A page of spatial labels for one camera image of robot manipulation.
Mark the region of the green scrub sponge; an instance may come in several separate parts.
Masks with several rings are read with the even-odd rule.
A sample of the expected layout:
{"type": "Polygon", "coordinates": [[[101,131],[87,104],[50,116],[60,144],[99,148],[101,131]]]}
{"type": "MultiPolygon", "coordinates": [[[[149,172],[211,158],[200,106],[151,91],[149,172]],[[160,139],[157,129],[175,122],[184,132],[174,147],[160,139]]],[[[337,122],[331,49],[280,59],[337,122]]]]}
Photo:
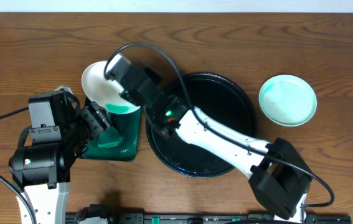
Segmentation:
{"type": "Polygon", "coordinates": [[[98,147],[115,147],[121,143],[122,139],[123,138],[120,136],[119,132],[114,127],[111,127],[100,134],[98,140],[98,147]]]}

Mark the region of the white plate back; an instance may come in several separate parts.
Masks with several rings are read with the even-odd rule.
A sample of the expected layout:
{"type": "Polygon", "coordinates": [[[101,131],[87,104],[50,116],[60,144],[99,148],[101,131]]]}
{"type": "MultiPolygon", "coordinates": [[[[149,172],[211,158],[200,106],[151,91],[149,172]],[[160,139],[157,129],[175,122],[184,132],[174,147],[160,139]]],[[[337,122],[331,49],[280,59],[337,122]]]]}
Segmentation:
{"type": "Polygon", "coordinates": [[[120,86],[106,80],[103,69],[106,62],[100,61],[88,66],[82,74],[82,88],[90,101],[96,102],[108,112],[114,114],[129,114],[140,109],[121,96],[120,86]]]}

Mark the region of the white plate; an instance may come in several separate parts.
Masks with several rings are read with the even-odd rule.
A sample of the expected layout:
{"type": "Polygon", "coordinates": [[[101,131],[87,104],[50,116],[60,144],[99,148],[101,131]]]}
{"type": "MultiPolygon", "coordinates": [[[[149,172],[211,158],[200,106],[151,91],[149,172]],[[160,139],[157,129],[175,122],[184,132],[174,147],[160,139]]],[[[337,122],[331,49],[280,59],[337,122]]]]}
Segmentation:
{"type": "Polygon", "coordinates": [[[287,127],[307,123],[318,105],[313,88],[294,75],[277,75],[268,79],[260,88],[258,101],[268,119],[287,127]]]}
{"type": "Polygon", "coordinates": [[[140,109],[121,96],[120,86],[106,80],[103,69],[106,62],[100,61],[88,66],[82,74],[82,88],[90,101],[96,102],[108,112],[114,114],[129,114],[140,109]]]}

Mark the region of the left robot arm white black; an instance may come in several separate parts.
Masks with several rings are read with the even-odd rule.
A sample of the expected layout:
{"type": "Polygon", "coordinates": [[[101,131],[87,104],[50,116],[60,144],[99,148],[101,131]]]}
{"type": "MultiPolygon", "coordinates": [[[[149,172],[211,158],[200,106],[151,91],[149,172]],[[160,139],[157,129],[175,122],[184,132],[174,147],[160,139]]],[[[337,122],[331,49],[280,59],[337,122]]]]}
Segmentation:
{"type": "Polygon", "coordinates": [[[23,130],[9,160],[23,223],[65,223],[70,170],[90,141],[111,126],[94,101],[81,107],[72,92],[58,90],[29,98],[31,126],[23,130]]]}

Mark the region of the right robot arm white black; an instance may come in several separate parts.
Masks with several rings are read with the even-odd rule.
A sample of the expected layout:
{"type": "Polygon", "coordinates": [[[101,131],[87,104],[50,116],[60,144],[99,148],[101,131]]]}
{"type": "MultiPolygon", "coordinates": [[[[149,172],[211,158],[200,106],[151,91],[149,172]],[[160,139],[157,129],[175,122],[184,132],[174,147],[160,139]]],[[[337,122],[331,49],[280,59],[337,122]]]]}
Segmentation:
{"type": "Polygon", "coordinates": [[[148,123],[161,135],[205,149],[228,162],[247,178],[257,201],[275,220],[300,222],[312,178],[293,145],[249,137],[212,119],[187,101],[158,89],[161,77],[147,67],[130,67],[115,75],[120,96],[142,107],[148,123]]]}

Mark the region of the black rectangular soapy water tray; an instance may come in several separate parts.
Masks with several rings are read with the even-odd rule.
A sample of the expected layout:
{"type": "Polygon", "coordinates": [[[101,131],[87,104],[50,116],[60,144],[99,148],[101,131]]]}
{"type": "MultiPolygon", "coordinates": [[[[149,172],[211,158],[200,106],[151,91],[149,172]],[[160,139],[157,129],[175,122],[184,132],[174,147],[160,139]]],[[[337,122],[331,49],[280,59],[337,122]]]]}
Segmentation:
{"type": "Polygon", "coordinates": [[[99,148],[99,136],[92,140],[84,149],[81,159],[132,161],[137,154],[141,109],[129,114],[114,114],[108,112],[111,127],[114,127],[123,138],[115,147],[99,148]]]}

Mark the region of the round black tray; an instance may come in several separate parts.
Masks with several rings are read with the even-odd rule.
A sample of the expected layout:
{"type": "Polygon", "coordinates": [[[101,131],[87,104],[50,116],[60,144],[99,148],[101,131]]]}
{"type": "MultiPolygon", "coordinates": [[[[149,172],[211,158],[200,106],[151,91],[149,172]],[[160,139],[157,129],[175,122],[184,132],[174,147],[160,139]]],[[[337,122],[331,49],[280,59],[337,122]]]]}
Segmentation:
{"type": "MultiPolygon", "coordinates": [[[[248,95],[233,81],[215,73],[190,73],[184,83],[193,105],[214,120],[250,137],[257,135],[257,116],[248,95]]],[[[146,126],[148,142],[158,159],[173,171],[195,178],[224,175],[234,166],[210,152],[177,138],[164,138],[146,126]]]]}

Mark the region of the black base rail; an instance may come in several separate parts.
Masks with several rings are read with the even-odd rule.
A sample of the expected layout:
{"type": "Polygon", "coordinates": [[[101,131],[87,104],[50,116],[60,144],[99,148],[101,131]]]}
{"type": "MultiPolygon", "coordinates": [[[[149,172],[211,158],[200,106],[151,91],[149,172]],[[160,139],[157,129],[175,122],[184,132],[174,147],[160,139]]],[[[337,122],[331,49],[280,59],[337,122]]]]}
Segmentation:
{"type": "Polygon", "coordinates": [[[116,213],[104,205],[90,205],[79,213],[65,216],[66,224],[107,223],[107,224],[351,224],[350,216],[308,214],[297,220],[283,220],[270,214],[248,215],[178,215],[178,214],[143,214],[116,213]]]}

